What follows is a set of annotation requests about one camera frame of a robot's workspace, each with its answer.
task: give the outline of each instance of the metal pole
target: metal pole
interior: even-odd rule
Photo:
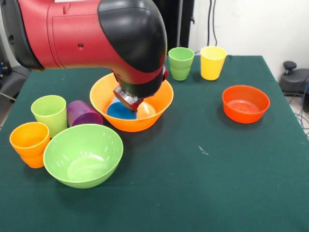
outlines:
[[[177,47],[180,46],[180,32],[181,32],[181,28],[182,28],[182,18],[183,18],[183,0],[179,0],[178,28],[177,28]]]
[[[0,92],[0,95],[4,96],[5,98],[8,98],[8,99],[10,99],[10,100],[12,100],[12,101],[16,101],[15,98],[12,98],[12,97],[10,97],[10,96],[4,94],[4,93],[1,93],[1,92]]]

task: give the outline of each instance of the green tablecloth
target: green tablecloth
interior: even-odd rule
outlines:
[[[33,72],[0,131],[0,231],[308,231],[309,143],[263,58],[228,56],[214,82],[200,77],[199,60],[185,82],[169,78],[174,101],[152,128],[117,131],[123,158],[92,189],[27,167],[9,135],[34,121],[30,106],[43,95],[90,103],[91,86],[109,71]],[[255,124],[223,112],[223,90],[238,84],[271,100]]]

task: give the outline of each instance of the green bowl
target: green bowl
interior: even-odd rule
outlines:
[[[112,129],[82,124],[56,135],[47,145],[45,168],[61,183],[79,189],[97,186],[115,171],[123,143]]]

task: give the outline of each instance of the cup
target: cup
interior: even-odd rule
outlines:
[[[219,78],[226,51],[216,46],[207,46],[201,49],[201,75],[205,80],[214,81]]]
[[[37,99],[31,106],[35,119],[48,126],[51,138],[68,127],[66,105],[61,96],[48,95]]]
[[[127,120],[134,120],[137,118],[137,113],[132,112],[130,109],[128,109],[116,97],[112,100],[112,103],[107,108],[106,114],[111,117],[127,119]]]
[[[175,80],[187,79],[194,55],[194,51],[186,47],[175,47],[169,51],[170,72]]]
[[[67,107],[67,116],[70,127],[80,124],[103,125],[102,116],[84,101],[72,101]]]
[[[30,168],[44,166],[43,153],[49,141],[49,129],[40,122],[20,125],[10,135],[12,147]]]

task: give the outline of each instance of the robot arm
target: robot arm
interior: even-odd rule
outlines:
[[[0,0],[17,61],[34,70],[110,68],[131,110],[167,77],[167,36],[152,0]]]

